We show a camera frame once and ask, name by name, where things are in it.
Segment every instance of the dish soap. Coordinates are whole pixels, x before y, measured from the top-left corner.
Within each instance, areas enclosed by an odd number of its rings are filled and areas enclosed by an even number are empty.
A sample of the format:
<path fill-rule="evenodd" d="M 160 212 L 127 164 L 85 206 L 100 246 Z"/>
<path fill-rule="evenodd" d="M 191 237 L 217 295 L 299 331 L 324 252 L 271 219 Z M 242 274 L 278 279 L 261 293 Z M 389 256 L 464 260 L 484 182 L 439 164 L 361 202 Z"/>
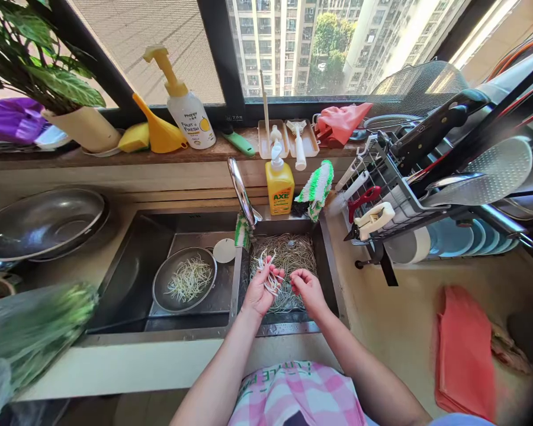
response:
<path fill-rule="evenodd" d="M 209 124 L 209 118 L 200 99 L 189 91 L 182 80 L 178 80 L 168 59 L 168 50 L 161 44 L 154 44 L 146 48 L 142 57 L 146 62 L 156 60 L 166 76 L 164 87 L 168 91 L 168 111 L 172 114 L 179 129 L 184 134 L 188 144 L 194 149 L 206 149 L 217 140 Z"/>
<path fill-rule="evenodd" d="M 286 164 L 280 154 L 282 145 L 276 142 L 271 150 L 272 160 L 265 164 L 266 186 L 268 188 L 268 202 L 271 215 L 289 214 L 294 196 L 294 178 L 290 166 Z"/>

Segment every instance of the kitchen sink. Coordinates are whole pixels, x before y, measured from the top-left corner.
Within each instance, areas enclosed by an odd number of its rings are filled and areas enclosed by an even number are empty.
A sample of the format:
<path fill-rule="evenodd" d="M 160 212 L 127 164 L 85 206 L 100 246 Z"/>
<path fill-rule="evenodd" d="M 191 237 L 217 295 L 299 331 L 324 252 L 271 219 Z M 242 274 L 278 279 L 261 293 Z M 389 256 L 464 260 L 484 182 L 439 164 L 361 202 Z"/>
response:
<path fill-rule="evenodd" d="M 125 344 L 144 341 L 221 338 L 239 312 L 249 283 L 251 256 L 236 249 L 235 259 L 218 263 L 213 289 L 202 303 L 181 314 L 162 310 L 152 298 L 152 282 L 158 268 L 170 255 L 186 247 L 213 251 L 223 238 L 234 238 L 235 208 L 139 211 L 119 247 L 99 289 L 100 302 L 87 325 L 80 346 Z M 308 235 L 313 243 L 317 276 L 332 312 L 349 326 L 338 282 L 325 218 L 317 224 L 290 215 L 263 216 L 255 235 L 284 233 Z M 267 314 L 258 336 L 317 333 L 305 312 Z"/>

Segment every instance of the yellow bottle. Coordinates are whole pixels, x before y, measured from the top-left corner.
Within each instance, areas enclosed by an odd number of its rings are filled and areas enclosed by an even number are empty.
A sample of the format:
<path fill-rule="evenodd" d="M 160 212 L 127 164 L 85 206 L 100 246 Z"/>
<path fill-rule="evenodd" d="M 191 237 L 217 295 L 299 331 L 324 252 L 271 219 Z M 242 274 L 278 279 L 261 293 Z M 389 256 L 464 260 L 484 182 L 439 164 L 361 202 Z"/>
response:
<path fill-rule="evenodd" d="M 279 142 L 272 148 L 272 160 L 265 164 L 266 186 L 271 215 L 289 214 L 294 198 L 294 178 L 290 166 L 280 158 L 282 145 Z"/>

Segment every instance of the large metal basin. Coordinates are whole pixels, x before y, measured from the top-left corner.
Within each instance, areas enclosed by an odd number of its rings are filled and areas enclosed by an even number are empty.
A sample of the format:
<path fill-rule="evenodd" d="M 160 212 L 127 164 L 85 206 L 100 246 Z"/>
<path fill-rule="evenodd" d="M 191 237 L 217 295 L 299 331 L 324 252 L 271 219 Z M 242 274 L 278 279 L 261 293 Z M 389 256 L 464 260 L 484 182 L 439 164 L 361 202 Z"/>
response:
<path fill-rule="evenodd" d="M 195 340 L 224 337 L 239 312 L 249 282 L 249 253 L 236 250 L 228 264 L 218 264 L 215 287 L 194 309 L 170 314 L 152 300 L 152 282 L 161 263 L 186 247 L 210 250 L 222 238 L 233 238 L 235 208 L 139 211 L 103 280 L 101 302 L 88 324 L 82 346 L 144 341 Z M 314 245 L 317 274 L 324 296 L 342 322 L 349 326 L 340 292 L 326 221 L 284 216 L 271 217 L 268 208 L 257 209 L 264 220 L 259 235 L 309 234 Z M 268 314 L 258 335 L 319 332 L 305 312 Z"/>

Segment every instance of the chrome faucet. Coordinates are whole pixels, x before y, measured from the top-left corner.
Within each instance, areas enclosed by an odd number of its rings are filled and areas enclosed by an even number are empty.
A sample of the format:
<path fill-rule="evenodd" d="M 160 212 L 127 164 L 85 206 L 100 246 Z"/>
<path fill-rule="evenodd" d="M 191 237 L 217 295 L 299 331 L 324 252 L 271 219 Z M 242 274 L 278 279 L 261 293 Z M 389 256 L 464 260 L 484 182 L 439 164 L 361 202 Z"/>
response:
<path fill-rule="evenodd" d="M 247 196 L 247 191 L 245 190 L 245 184 L 243 183 L 243 177 L 241 177 L 237 160 L 235 160 L 234 157 L 229 157 L 227 164 L 229 165 L 229 172 L 231 173 L 231 179 L 233 180 L 233 187 L 237 193 L 237 198 L 239 198 L 243 215 L 245 216 L 245 219 L 247 219 L 251 229 L 255 229 L 256 223 L 261 221 L 262 217 L 255 209 L 253 209 L 249 197 Z"/>

